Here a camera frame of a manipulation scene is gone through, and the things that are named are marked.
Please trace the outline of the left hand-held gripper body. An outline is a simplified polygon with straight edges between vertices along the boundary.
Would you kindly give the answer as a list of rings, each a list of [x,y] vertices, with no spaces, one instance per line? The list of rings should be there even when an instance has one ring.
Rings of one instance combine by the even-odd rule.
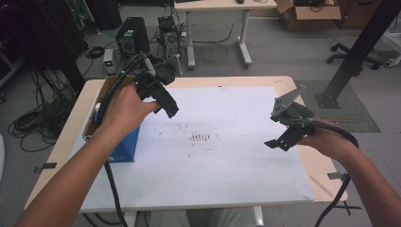
[[[144,60],[146,69],[134,78],[138,95],[142,99],[150,96],[157,99],[165,86],[182,74],[180,59],[180,54],[165,61],[158,61],[155,57],[147,55]]]

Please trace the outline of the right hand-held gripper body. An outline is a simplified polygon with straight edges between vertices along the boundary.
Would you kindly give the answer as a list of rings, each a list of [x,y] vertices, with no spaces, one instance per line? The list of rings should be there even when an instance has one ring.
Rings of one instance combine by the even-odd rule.
[[[301,84],[296,89],[274,99],[270,119],[287,126],[282,137],[291,135],[304,137],[316,131],[315,127],[309,125],[314,120],[314,113],[305,105],[295,101],[304,90],[305,86]]]

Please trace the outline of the blue cardboard box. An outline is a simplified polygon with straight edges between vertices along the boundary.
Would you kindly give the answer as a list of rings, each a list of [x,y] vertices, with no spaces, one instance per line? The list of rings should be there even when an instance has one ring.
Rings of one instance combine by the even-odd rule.
[[[105,95],[107,95],[108,91],[116,80],[117,76],[105,78],[100,90],[97,92],[91,110],[88,114],[88,120],[83,127],[83,133],[81,137],[85,142],[87,142],[92,137],[92,134],[96,130],[96,122],[94,120],[95,105],[97,103],[101,104]],[[124,163],[134,161],[139,131],[140,128],[136,128],[117,145],[117,147],[113,150],[112,154],[109,157],[109,161],[111,163]]]

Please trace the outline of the person's left hand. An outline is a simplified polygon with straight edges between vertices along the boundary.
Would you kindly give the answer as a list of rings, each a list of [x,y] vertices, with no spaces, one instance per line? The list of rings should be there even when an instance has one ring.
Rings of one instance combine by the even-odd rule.
[[[143,101],[134,85],[127,85],[113,95],[100,128],[117,137],[124,137],[159,108],[156,101]]]

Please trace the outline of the person's right hand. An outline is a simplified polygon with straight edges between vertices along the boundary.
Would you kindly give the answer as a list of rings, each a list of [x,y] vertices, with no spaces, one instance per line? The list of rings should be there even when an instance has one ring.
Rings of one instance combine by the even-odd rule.
[[[304,136],[298,144],[312,147],[341,164],[351,162],[360,156],[360,150],[352,142],[328,129],[317,128],[313,134]]]

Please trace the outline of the light wooden table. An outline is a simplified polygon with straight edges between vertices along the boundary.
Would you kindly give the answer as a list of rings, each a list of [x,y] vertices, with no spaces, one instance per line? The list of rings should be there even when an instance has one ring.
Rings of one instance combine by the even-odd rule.
[[[51,178],[92,138],[87,142],[80,135],[80,129],[88,120],[88,114],[93,105],[95,96],[100,90],[103,81],[100,79],[90,80],[86,82],[81,94],[66,125],[61,132],[56,146],[51,152],[51,159],[57,166],[43,173],[36,184],[34,191],[30,197],[30,203],[36,198]],[[133,79],[127,80],[123,86],[116,92],[127,85],[134,85]],[[179,78],[168,86],[168,91],[172,88],[200,88],[200,87],[252,87],[252,86],[271,86],[275,89],[277,96],[281,96],[292,91],[295,87],[292,79],[284,76],[280,77],[233,77],[233,78]],[[157,114],[160,110],[156,110],[150,114]],[[327,173],[333,169],[333,163],[330,159],[324,157],[317,150],[305,146],[294,147],[298,150],[302,164],[304,165],[311,189],[315,196],[313,201],[304,202],[335,202],[338,201],[340,182],[330,180]],[[111,163],[108,160],[99,170],[86,198],[83,201],[78,212],[82,210],[89,211],[107,211],[116,205],[121,206],[121,202],[117,193]],[[149,211],[172,211],[186,209],[203,209],[203,208],[238,208],[238,207],[254,207],[266,204],[253,204],[241,206],[219,206],[219,207],[191,207],[191,208],[166,208],[151,209]],[[134,211],[138,209],[124,209],[125,211]]]

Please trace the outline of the small grey power supply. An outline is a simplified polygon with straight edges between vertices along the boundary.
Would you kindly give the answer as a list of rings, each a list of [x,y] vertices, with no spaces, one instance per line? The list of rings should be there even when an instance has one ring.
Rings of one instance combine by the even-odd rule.
[[[103,55],[103,64],[109,75],[114,72],[113,50],[106,49]]]

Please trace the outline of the black computer tower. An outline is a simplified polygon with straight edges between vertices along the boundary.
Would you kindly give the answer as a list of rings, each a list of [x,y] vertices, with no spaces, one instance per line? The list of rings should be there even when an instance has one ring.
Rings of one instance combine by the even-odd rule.
[[[128,17],[115,39],[120,50],[125,54],[150,51],[145,20],[142,17]]]

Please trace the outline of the grey tape strip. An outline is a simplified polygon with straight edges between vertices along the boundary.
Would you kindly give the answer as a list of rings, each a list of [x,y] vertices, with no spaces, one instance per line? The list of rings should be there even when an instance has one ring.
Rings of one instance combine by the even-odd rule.
[[[54,169],[57,163],[43,163],[41,166],[36,166],[33,173],[41,174],[45,169]]]
[[[347,173],[331,172],[327,173],[327,176],[330,180],[340,179],[343,182],[347,177]]]

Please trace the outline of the grey floor mat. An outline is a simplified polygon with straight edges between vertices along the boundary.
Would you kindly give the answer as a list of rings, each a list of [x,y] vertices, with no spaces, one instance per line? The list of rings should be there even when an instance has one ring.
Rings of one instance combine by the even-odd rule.
[[[328,80],[295,80],[297,87],[305,86],[301,97],[306,107],[319,118],[334,122],[349,132],[380,132],[380,128],[350,85],[346,85],[341,91],[337,99],[338,108],[322,108],[315,95],[321,94],[328,83]]]

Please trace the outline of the white table mat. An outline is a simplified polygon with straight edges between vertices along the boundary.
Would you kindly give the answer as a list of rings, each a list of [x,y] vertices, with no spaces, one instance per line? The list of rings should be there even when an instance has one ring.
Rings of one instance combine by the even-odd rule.
[[[267,147],[285,126],[270,119],[271,86],[172,88],[179,110],[142,123],[134,159],[111,165],[124,209],[313,201],[296,148]]]

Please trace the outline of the black metal stand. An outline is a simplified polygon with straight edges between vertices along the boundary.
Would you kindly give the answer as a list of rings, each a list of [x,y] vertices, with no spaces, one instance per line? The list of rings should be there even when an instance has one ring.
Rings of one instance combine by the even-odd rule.
[[[363,60],[380,40],[384,32],[401,11],[401,0],[382,0],[374,15],[359,34],[350,52],[327,87],[315,98],[322,108],[338,108],[338,97],[355,75]]]

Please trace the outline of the open brown cardboard box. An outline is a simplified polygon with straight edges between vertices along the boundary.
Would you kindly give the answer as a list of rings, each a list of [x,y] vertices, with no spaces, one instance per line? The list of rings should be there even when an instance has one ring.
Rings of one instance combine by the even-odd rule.
[[[341,18],[334,0],[275,0],[286,31],[325,31]]]

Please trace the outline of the white desk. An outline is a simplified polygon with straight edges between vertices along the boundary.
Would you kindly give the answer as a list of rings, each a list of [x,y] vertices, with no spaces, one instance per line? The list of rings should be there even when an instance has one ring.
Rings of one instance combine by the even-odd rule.
[[[237,38],[237,44],[241,56],[243,57],[244,67],[248,68],[253,64],[249,50],[246,45],[246,35],[250,14],[253,9],[275,9],[277,4],[275,0],[174,0],[174,9],[185,13],[187,43],[186,55],[187,65],[190,70],[196,68],[196,58],[194,41],[192,38],[191,18],[196,11],[211,12],[214,15],[216,11],[220,11],[223,15],[228,15],[230,11],[241,11],[241,32]]]

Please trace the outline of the person's legs in light trousers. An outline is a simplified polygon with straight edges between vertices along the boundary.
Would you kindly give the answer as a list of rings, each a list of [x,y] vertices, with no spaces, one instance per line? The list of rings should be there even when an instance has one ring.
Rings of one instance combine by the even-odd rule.
[[[252,207],[215,209],[207,227],[256,227]],[[153,211],[150,227],[193,227],[186,210]]]

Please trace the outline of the dark curtain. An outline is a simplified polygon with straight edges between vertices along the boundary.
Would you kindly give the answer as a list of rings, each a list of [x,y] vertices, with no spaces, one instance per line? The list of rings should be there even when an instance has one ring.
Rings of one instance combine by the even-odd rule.
[[[81,92],[85,79],[77,58],[88,44],[63,0],[0,0],[1,33],[11,38],[37,74],[59,70],[73,91]]]

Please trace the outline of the open-frame computer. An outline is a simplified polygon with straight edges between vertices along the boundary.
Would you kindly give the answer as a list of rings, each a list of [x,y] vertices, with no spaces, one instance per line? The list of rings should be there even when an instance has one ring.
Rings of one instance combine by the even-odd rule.
[[[160,41],[166,58],[181,54],[180,34],[172,16],[158,18]]]

